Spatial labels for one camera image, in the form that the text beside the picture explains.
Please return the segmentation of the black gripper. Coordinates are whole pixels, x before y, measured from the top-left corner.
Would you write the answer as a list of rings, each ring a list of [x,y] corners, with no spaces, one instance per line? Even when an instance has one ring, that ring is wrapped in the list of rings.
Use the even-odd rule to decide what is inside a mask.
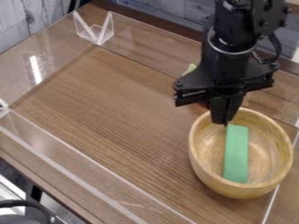
[[[174,106],[201,102],[209,106],[212,122],[228,125],[246,92],[273,85],[280,42],[273,33],[266,38],[276,55],[261,59],[256,54],[256,42],[240,48],[226,44],[209,29],[201,45],[200,64],[172,84]]]

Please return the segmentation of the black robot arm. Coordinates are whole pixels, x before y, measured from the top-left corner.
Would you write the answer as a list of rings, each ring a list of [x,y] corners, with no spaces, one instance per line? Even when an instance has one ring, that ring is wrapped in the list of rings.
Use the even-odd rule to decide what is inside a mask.
[[[281,52],[276,30],[285,25],[285,0],[214,0],[214,18],[201,43],[200,64],[172,84],[177,107],[202,103],[210,121],[225,125],[248,92],[273,85],[277,57],[256,54],[268,39]]]

